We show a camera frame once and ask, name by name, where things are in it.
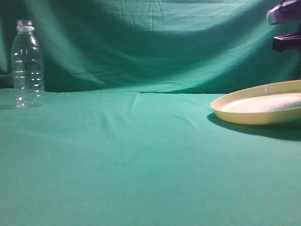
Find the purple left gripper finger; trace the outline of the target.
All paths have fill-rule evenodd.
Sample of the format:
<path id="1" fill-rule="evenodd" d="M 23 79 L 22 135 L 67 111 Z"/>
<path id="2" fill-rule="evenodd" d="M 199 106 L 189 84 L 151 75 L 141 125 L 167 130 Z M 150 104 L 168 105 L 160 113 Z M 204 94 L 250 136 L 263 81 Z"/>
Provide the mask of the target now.
<path id="1" fill-rule="evenodd" d="M 272 49 L 277 52 L 283 52 L 290 49 L 301 48 L 301 34 L 292 33 L 282 36 L 275 36 L 272 42 Z"/>

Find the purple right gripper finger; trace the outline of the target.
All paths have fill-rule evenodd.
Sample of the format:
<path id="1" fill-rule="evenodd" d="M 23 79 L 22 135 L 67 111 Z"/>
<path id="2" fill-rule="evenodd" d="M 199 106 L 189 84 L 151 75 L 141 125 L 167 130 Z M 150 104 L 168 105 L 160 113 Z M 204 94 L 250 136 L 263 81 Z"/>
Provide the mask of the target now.
<path id="1" fill-rule="evenodd" d="M 301 1 L 282 0 L 267 12 L 266 19 L 270 25 L 300 22 Z"/>

